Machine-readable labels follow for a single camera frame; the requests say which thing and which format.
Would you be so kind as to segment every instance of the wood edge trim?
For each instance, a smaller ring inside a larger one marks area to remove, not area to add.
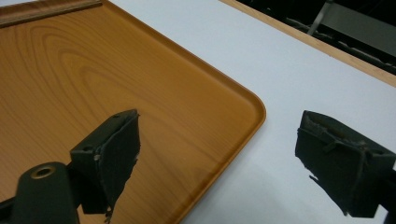
[[[0,7],[0,28],[101,5],[101,0],[45,0]]]
[[[301,42],[313,47],[314,49],[318,49],[322,51],[323,53],[337,59],[338,61],[341,61],[343,63],[346,63],[372,77],[375,77],[387,84],[389,84],[392,87],[396,87],[396,76],[393,74],[382,70],[381,68],[378,68],[376,66],[373,66],[370,63],[367,63],[359,58],[356,58],[355,56],[352,56],[340,49],[337,49],[323,41],[320,41],[318,39],[315,39],[311,35],[307,35],[299,30],[296,30],[292,27],[289,27],[287,24],[277,21],[276,19],[273,19],[260,11],[248,7],[240,2],[237,2],[235,0],[220,0],[220,2],[233,7],[235,9],[240,10],[241,12],[244,12],[248,14],[249,16],[262,21],[277,30],[285,33],[286,35],[290,35]]]

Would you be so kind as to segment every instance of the tray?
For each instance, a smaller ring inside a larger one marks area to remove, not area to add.
[[[0,201],[19,176],[137,108],[141,154],[114,223],[176,223],[265,120],[263,103],[107,1],[0,29]],[[80,215],[81,223],[104,216]]]

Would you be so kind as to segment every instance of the table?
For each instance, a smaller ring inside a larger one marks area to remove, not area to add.
[[[112,2],[266,105],[267,121],[183,223],[382,223],[383,208],[374,220],[344,217],[308,178],[294,146],[307,109],[395,151],[394,87],[220,1]]]

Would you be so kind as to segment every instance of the wooden tray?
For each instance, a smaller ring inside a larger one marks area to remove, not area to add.
[[[137,108],[141,155],[113,221],[179,222],[265,120],[253,93],[107,1],[0,40],[0,201],[27,169],[70,162],[107,117]]]

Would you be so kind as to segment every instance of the brown tray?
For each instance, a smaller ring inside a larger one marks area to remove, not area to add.
[[[107,117],[137,108],[141,155],[113,221],[179,222],[265,120],[253,93],[107,1],[0,40],[0,201],[27,169],[68,163]]]

